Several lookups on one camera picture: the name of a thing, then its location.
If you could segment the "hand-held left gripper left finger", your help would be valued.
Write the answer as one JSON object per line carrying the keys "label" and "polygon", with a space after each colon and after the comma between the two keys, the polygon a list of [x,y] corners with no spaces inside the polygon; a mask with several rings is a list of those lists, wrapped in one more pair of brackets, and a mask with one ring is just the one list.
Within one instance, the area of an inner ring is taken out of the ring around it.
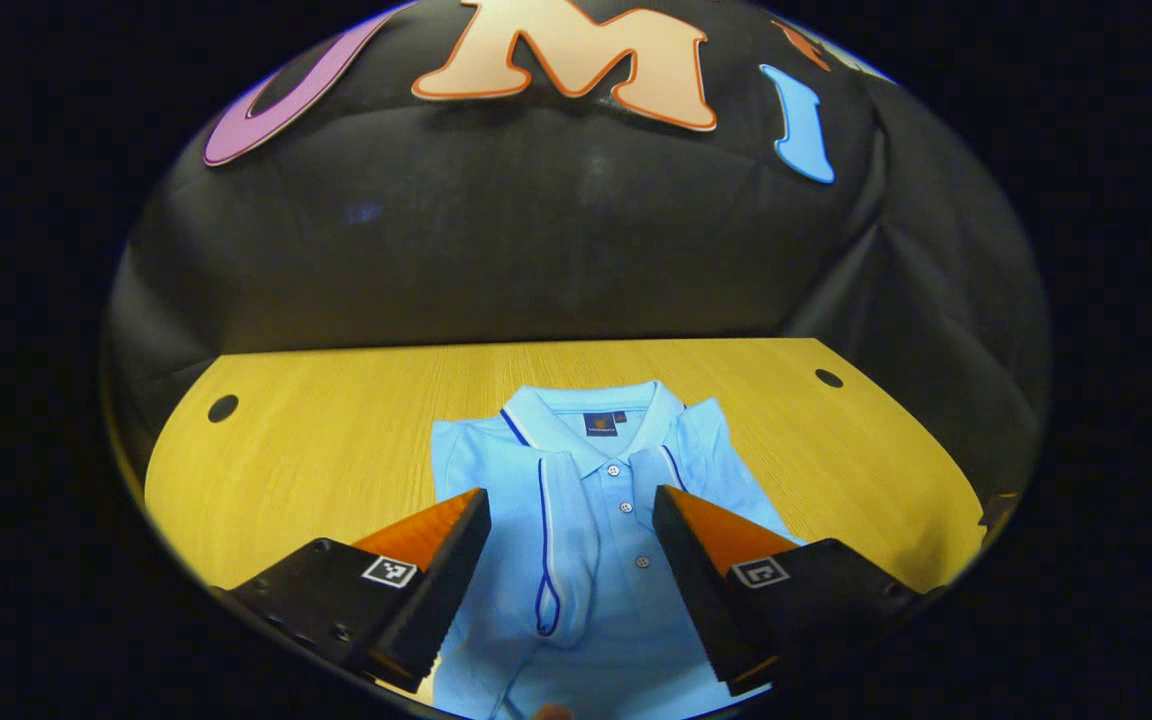
{"label": "hand-held left gripper left finger", "polygon": [[357,541],[311,539],[247,582],[211,592],[326,665],[416,692],[490,530],[488,492],[468,488]]}

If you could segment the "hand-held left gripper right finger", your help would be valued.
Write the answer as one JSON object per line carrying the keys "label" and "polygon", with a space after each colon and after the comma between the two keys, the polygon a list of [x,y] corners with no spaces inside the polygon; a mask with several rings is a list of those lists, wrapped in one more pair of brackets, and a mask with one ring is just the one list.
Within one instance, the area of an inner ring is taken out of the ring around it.
{"label": "hand-held left gripper right finger", "polygon": [[682,488],[655,488],[652,523],[730,694],[823,676],[927,605],[840,539],[797,544]]}

